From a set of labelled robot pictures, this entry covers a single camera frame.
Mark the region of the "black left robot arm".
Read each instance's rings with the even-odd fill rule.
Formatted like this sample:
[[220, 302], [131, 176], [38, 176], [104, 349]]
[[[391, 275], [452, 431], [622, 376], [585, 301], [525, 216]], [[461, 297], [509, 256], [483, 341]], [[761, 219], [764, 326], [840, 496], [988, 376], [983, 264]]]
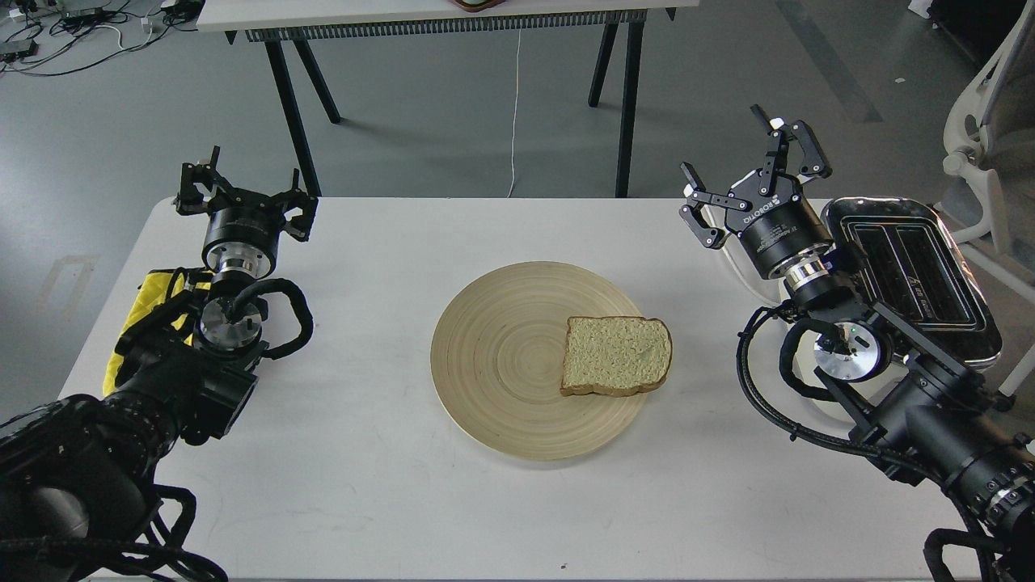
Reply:
[[233, 187], [209, 162], [185, 163], [178, 214], [209, 224], [202, 268], [167, 273], [165, 296], [121, 332], [113, 387], [73, 394], [2, 425], [2, 578], [80, 581], [99, 570], [161, 580], [226, 581], [186, 551], [196, 497], [159, 485], [178, 441], [229, 433], [262, 360], [302, 349], [314, 331], [306, 296], [275, 279], [280, 235], [310, 238], [319, 198], [299, 173], [272, 196]]

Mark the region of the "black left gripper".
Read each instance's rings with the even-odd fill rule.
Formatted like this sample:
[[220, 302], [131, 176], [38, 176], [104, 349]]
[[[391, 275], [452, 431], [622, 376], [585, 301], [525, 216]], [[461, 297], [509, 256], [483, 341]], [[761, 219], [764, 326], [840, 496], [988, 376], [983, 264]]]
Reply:
[[288, 190], [274, 196], [236, 194], [217, 165], [221, 147], [207, 161], [181, 167], [174, 206], [180, 215], [208, 215], [202, 261], [211, 272], [238, 270], [247, 275], [270, 275], [277, 266], [280, 232], [296, 242], [310, 240], [320, 196], [301, 188], [301, 171], [292, 172]]

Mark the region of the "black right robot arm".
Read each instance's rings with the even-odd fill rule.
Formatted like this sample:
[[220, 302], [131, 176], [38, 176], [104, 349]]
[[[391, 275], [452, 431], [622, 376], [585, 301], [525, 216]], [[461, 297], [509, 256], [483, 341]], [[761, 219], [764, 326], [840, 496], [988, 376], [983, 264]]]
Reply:
[[[928, 534], [931, 579], [952, 580], [944, 550], [968, 546], [983, 581], [1031, 581], [1031, 439], [990, 421], [990, 409], [1012, 405], [981, 373], [997, 360], [1001, 334], [953, 236], [934, 210], [903, 196], [842, 196], [818, 213], [803, 190], [832, 170], [812, 128], [757, 104], [751, 111], [767, 130], [762, 165], [714, 194], [683, 163], [680, 210], [703, 248], [736, 240], [758, 275], [787, 291], [739, 334], [741, 390], [791, 440], [864, 457], [891, 481], [931, 481], [965, 524]], [[846, 437], [792, 420], [758, 390], [748, 350], [773, 319], [788, 325], [783, 384], [838, 404], [853, 424]]]

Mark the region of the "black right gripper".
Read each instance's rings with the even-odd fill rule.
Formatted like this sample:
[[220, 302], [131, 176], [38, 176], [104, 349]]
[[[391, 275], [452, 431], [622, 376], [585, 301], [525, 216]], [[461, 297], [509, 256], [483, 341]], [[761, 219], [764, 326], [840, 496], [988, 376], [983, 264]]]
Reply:
[[[703, 248], [723, 248], [727, 227], [738, 237], [758, 275], [776, 279], [794, 255], [824, 254], [832, 246], [830, 232], [803, 196], [803, 185], [831, 177], [833, 169], [809, 123], [770, 117], [760, 104], [753, 104], [750, 111], [769, 136], [762, 168], [748, 172], [720, 195], [705, 188], [691, 163], [681, 162], [688, 190], [684, 190], [686, 203], [679, 213]], [[727, 210], [724, 227], [715, 227], [703, 216], [706, 206]]]

